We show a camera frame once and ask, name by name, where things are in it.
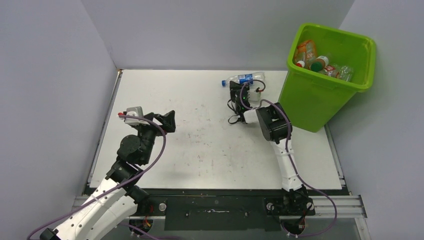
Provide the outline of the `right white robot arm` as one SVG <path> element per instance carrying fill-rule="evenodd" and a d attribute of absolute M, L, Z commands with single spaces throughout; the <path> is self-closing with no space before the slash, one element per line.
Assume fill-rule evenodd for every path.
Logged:
<path fill-rule="evenodd" d="M 252 107 L 249 103 L 249 85 L 230 81 L 230 99 L 227 106 L 235 113 L 233 123 L 259 124 L 264 139 L 270 143 L 281 174 L 281 187 L 285 191 L 282 203 L 268 203 L 270 212 L 279 210 L 284 215 L 314 215 L 315 206 L 300 180 L 292 154 L 291 124 L 286 121 L 279 103 Z"/>

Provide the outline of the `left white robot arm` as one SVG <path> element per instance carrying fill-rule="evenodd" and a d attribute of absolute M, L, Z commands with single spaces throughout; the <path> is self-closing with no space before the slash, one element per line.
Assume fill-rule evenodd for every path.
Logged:
<path fill-rule="evenodd" d="M 118 116 L 137 133 L 120 141 L 114 164 L 91 196 L 66 215 L 63 223 L 44 229 L 39 239 L 100 240 L 125 218 L 141 216 L 149 210 L 149 194 L 137 182 L 153 167 L 149 161 L 156 138 L 165 140 L 168 133 L 176 131 L 175 111 L 143 114 L 137 106 Z"/>

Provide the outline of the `orange bottle white cap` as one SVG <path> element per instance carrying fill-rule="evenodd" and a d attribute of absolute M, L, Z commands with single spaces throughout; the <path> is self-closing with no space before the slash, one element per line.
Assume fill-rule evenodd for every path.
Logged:
<path fill-rule="evenodd" d="M 304 62 L 304 67 L 309 66 L 318 57 L 316 44 L 313 40 L 306 40 L 296 46 L 293 63 L 296 64 L 299 61 Z"/>

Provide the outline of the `pepsi bottle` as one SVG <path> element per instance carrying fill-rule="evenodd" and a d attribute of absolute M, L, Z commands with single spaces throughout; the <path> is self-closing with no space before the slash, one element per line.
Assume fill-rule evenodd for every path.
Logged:
<path fill-rule="evenodd" d="M 239 74 L 239 75 L 233 75 L 228 77 L 225 80 L 222 80 L 220 82 L 221 86 L 226 87 L 230 84 L 230 82 L 235 82 L 237 84 L 243 84 L 245 82 L 248 82 L 250 80 L 260 80 L 265 81 L 266 76 L 263 71 L 257 71 L 253 73 L 246 73 L 246 74 Z"/>

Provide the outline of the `green cap brown bottle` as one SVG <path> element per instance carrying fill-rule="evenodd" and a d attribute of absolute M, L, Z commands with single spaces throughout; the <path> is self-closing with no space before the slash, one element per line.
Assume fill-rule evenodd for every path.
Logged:
<path fill-rule="evenodd" d="M 309 69 L 313 72 L 320 72 L 329 65 L 329 58 L 325 55 L 318 56 L 310 65 Z"/>

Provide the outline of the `red blue label bottle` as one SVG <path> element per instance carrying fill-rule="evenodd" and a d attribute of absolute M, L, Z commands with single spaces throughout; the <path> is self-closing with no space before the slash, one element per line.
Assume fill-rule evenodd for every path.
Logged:
<path fill-rule="evenodd" d="M 297 60 L 297 61 L 295 62 L 295 65 L 296 65 L 297 67 L 300 67 L 300 68 L 305 68 L 305 67 L 306 67 L 306 63 L 305 63 L 305 61 L 304 61 L 304 60 Z"/>

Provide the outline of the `red label clear bottle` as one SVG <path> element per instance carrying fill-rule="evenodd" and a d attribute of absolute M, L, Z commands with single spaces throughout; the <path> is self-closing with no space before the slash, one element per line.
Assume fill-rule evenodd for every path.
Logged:
<path fill-rule="evenodd" d="M 327 65 L 321 71 L 320 74 L 339 79 L 340 78 L 340 68 L 337 65 Z"/>

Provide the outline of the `blue label water bottle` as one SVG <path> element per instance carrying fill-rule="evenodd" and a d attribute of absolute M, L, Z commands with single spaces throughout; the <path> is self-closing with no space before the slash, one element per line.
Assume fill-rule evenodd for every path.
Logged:
<path fill-rule="evenodd" d="M 353 76 L 354 69 L 350 66 L 343 65 L 339 68 L 337 78 L 349 82 Z"/>

